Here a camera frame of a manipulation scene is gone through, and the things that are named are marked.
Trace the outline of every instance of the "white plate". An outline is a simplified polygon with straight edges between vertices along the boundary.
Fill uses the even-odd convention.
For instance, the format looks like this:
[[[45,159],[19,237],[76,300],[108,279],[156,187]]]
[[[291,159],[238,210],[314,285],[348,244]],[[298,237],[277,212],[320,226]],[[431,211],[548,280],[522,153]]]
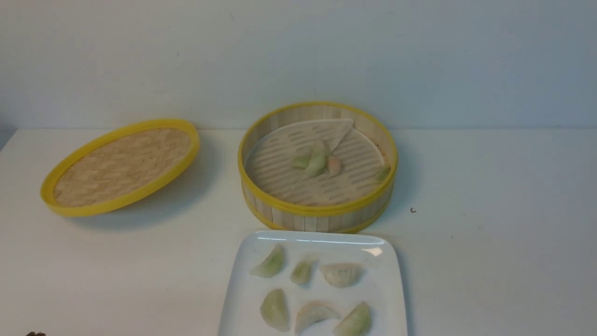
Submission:
[[[249,275],[276,243],[286,254],[284,269],[275,277],[263,279]],[[290,281],[294,266],[304,256],[315,253],[311,283],[302,288]],[[359,283],[349,288],[330,286],[319,266],[332,262],[361,262],[365,273]],[[269,327],[261,318],[259,307],[268,292],[282,288],[290,317],[288,332]],[[311,300],[329,303],[342,318],[361,301],[373,311],[369,336],[407,336],[407,322],[402,292],[402,278],[396,252],[387,241],[358,234],[333,234],[299,231],[261,231],[247,236],[236,254],[222,309],[219,336],[294,335],[296,314]],[[301,336],[332,335],[340,320],[328,319],[303,331]]]

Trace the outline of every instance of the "woven bamboo lid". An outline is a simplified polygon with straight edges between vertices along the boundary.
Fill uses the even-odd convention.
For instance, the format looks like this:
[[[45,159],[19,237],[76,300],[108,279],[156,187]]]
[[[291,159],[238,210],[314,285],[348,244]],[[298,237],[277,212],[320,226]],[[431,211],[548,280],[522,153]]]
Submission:
[[[65,158],[42,184],[42,198],[66,216],[95,215],[163,187],[193,160],[199,139],[182,120],[152,120],[108,133]]]

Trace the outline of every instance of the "bamboo steamer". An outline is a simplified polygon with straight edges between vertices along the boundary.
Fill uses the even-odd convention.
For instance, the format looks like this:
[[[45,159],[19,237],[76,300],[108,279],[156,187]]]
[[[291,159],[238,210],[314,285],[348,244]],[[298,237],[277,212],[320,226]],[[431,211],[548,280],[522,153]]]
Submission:
[[[332,205],[305,205],[274,197],[251,179],[245,167],[260,140],[291,124],[316,120],[353,120],[362,133],[383,154],[390,172],[362,197]],[[398,151],[391,134],[374,117],[356,108],[332,102],[298,103],[279,108],[257,120],[246,132],[238,151],[241,187],[249,210],[275,230],[356,233],[371,225],[385,210],[392,195],[398,166]]]

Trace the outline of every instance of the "dumpling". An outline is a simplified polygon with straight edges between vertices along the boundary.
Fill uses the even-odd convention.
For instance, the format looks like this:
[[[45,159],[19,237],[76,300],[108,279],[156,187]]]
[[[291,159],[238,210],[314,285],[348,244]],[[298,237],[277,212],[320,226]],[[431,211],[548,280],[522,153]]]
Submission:
[[[335,336],[366,336],[371,330],[371,309],[361,302],[335,328]]]
[[[311,268],[315,261],[316,259],[311,257],[299,261],[290,275],[290,281],[297,285],[305,285],[308,283],[309,280],[311,280]]]
[[[329,264],[323,265],[321,273],[325,281],[338,288],[350,287],[360,278],[363,268],[360,264]]]
[[[278,331],[289,331],[286,299],[281,288],[269,292],[261,304],[261,317],[267,325]]]
[[[304,305],[297,313],[297,323],[294,326],[294,333],[300,335],[308,326],[325,319],[339,319],[340,315],[328,306],[318,302],[311,302]]]
[[[261,264],[255,266],[255,268],[251,270],[250,274],[260,277],[273,277],[274,275],[280,273],[283,267],[284,249],[280,244],[276,244],[267,258],[265,258]]]

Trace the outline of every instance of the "white table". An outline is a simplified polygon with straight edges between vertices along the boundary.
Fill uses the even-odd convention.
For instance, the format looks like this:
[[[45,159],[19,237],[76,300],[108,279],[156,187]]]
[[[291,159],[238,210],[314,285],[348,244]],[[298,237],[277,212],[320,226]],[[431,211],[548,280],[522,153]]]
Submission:
[[[266,229],[239,188],[244,132],[201,131],[136,204],[53,214],[43,178],[103,133],[19,130],[0,152],[0,334],[216,335],[236,249]],[[392,203],[364,233],[398,253],[410,336],[595,335],[597,130],[393,134]]]

